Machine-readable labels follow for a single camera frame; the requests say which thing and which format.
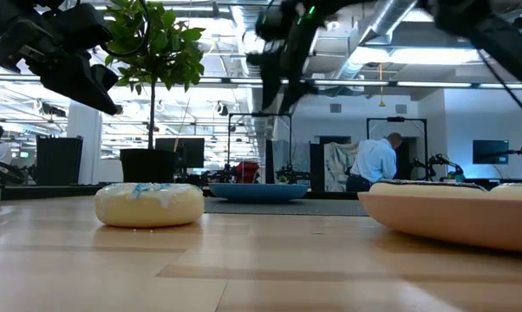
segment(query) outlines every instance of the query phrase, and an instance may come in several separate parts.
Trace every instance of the blue bowl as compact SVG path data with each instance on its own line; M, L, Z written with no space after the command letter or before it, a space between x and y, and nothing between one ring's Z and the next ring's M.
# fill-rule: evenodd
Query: blue bowl
M218 198L240 203L281 203L302 198L307 185L263 185L210 183L211 192Z

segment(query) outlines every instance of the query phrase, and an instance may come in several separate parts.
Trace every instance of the tree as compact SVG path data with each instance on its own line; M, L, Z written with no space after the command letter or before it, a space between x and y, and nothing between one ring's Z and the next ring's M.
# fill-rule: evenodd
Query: tree
M139 47L146 34L146 16L138 0L111 0L105 16L107 27L114 40L108 49L123 54ZM173 10L165 10L162 3L147 3L150 30L147 44L138 53L129 57L109 55L107 66L115 62L122 77L117 86L130 86L138 94L146 86L151 87L149 114L148 147L153 149L153 130L155 116L155 87L163 83L167 90L175 85L184 86L199 83L205 68L201 64L203 52L199 50L198 40L204 29L190 28L187 21L176 21Z

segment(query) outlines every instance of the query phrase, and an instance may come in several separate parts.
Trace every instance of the monitor screen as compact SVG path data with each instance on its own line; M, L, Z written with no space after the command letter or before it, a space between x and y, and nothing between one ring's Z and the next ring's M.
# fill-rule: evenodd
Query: monitor screen
M163 151L173 151L176 139L156 139L155 149ZM206 140L197 139L178 139L176 152L179 153L182 166L186 168L203 168Z
M507 165L508 155L502 154L510 150L510 142L506 140L474 140L473 163L475 165Z

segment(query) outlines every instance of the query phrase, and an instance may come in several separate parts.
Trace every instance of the red object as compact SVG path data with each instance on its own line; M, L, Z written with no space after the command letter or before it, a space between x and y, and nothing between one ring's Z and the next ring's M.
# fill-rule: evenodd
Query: red object
M254 162L242 161L236 167L236 182L242 184L252 184L255 178L255 172L259 169L259 165Z

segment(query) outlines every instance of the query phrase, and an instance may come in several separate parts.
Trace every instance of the wooden floor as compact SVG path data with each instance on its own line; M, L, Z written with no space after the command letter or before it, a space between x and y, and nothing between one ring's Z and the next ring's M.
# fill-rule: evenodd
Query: wooden floor
M204 215L150 232L102 226L91 198L5 202L4 311L519 312L522 255L371 218Z

